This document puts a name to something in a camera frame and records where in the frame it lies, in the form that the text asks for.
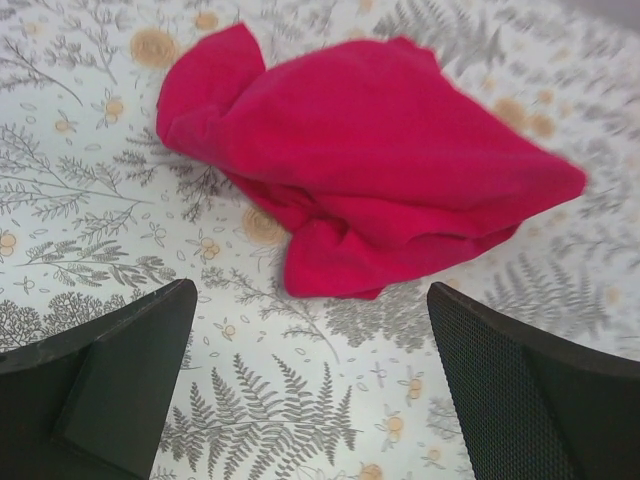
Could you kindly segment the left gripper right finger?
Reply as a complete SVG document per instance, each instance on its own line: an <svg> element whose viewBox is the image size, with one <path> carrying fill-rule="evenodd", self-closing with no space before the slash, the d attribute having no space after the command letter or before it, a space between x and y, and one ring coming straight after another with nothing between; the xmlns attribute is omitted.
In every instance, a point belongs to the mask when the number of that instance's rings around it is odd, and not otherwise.
<svg viewBox="0 0 640 480"><path fill-rule="evenodd" d="M444 283L427 294L478 479L636 479L639 364L498 313Z"/></svg>

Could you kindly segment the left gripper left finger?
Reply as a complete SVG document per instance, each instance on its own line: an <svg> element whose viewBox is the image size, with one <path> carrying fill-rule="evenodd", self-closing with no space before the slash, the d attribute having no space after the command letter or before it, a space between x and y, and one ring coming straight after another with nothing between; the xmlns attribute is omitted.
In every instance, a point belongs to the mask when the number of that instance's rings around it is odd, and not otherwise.
<svg viewBox="0 0 640 480"><path fill-rule="evenodd" d="M176 280L2 354L2 478L149 478L196 303Z"/></svg>

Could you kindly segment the red t-shirt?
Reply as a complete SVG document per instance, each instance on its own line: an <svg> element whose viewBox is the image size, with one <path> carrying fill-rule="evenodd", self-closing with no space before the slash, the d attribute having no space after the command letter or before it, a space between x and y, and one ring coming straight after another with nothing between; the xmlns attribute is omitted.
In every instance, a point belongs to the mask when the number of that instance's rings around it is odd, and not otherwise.
<svg viewBox="0 0 640 480"><path fill-rule="evenodd" d="M298 298L373 299L467 262L587 183L403 37L267 68L248 28L227 28L169 70L156 132L290 233L283 284Z"/></svg>

